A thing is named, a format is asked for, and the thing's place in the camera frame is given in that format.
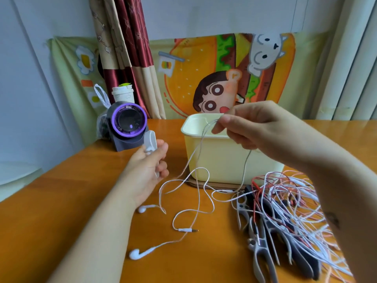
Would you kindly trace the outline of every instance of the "white cartoon dog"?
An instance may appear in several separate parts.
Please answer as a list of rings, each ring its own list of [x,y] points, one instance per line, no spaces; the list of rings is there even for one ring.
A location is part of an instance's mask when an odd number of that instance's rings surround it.
[[[247,71],[257,77],[261,76],[263,70],[269,68],[285,52],[282,51],[282,44],[287,37],[273,34],[254,35],[250,49],[250,64]]]

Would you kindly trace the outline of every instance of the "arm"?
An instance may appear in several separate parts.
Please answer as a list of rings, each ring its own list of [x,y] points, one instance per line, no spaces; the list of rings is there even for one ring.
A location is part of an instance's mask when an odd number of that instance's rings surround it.
[[[78,240],[49,279],[49,283],[120,281],[132,215],[168,175],[163,159],[167,144],[146,156],[141,147],[130,159],[118,182],[94,212]],[[157,179],[155,171],[160,172]]]
[[[345,149],[271,101],[238,105],[213,133],[306,173],[358,282],[377,265],[377,175]]]

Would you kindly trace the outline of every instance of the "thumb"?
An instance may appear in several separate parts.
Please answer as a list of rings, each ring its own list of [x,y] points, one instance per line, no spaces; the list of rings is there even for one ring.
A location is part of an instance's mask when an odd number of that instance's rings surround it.
[[[218,122],[228,130],[248,139],[257,138],[262,129],[261,123],[251,122],[250,120],[231,114],[224,114]]]
[[[153,163],[153,165],[155,165],[166,155],[168,147],[169,145],[167,143],[164,143],[161,147],[158,147],[155,151],[153,151],[147,157],[147,160],[150,161],[150,163]]]

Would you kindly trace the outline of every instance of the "person's right hand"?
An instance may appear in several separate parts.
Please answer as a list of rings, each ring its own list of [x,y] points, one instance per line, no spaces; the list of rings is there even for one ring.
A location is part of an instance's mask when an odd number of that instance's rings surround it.
[[[268,157],[305,171],[339,146],[272,101],[236,105],[215,124],[212,133],[227,129],[245,149],[259,149]]]

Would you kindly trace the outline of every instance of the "forearm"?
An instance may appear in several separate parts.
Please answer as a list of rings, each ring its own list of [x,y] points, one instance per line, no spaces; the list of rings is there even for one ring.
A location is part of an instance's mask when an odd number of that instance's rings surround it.
[[[377,263],[377,175],[340,147],[305,173],[356,280],[369,282]]]
[[[115,186],[48,282],[118,283],[134,211],[127,189]]]

